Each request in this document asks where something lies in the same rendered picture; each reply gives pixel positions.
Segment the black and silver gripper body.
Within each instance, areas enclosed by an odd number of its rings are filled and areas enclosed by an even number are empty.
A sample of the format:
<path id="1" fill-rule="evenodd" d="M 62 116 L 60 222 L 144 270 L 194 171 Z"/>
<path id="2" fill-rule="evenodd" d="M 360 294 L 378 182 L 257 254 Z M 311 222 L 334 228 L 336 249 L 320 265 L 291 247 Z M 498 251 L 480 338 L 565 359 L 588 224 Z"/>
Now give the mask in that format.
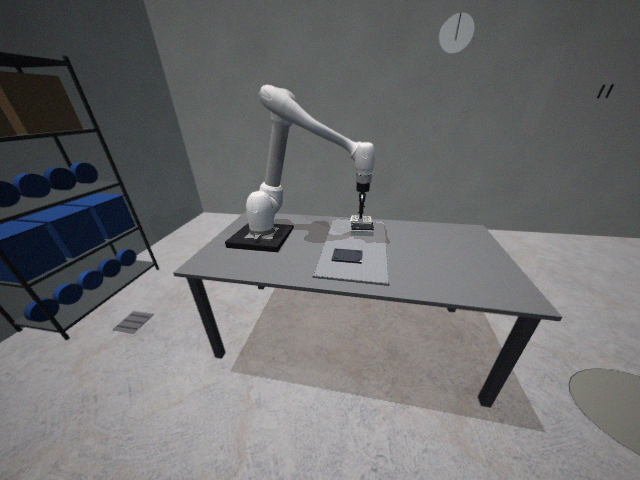
<path id="1" fill-rule="evenodd" d="M 361 194 L 362 194 L 362 195 L 363 195 L 363 194 L 365 195 L 365 192 L 368 192 L 368 191 L 369 191 L 369 188 L 370 188 L 370 183 L 367 183 L 367 184 L 357 183 L 357 188 L 356 188 L 356 190 L 357 190 L 358 192 L 361 192 Z M 361 195 L 361 196 L 362 196 L 362 195 Z M 364 197 L 364 195 L 363 195 L 363 197 Z M 360 196 L 360 197 L 361 197 L 361 196 Z"/>

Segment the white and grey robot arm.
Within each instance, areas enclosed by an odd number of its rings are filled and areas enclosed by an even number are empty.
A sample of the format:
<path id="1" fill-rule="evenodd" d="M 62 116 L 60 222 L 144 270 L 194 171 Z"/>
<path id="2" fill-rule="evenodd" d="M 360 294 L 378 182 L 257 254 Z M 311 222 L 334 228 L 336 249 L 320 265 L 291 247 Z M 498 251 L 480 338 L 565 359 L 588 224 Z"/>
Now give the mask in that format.
<path id="1" fill-rule="evenodd" d="M 294 123 L 345 148 L 355 161 L 357 183 L 366 184 L 371 182 L 375 162 L 375 150 L 372 143 L 353 142 L 324 126 L 308 115 L 296 103 L 297 100 L 288 93 L 288 90 L 287 92 L 285 91 L 286 89 L 279 89 L 282 91 L 280 92 L 278 89 L 271 85 L 265 85 L 259 93 L 260 101 L 271 111 L 273 124 L 265 182 L 261 184 L 259 191 L 249 195 L 246 202 L 250 232 L 244 239 L 254 240 L 254 242 L 260 240 L 273 241 L 274 236 L 279 231 L 279 228 L 274 228 L 274 217 L 283 203 L 283 188 L 280 185 L 280 181 L 289 132 L 288 126 Z M 284 93 L 289 94 L 293 100 Z"/>

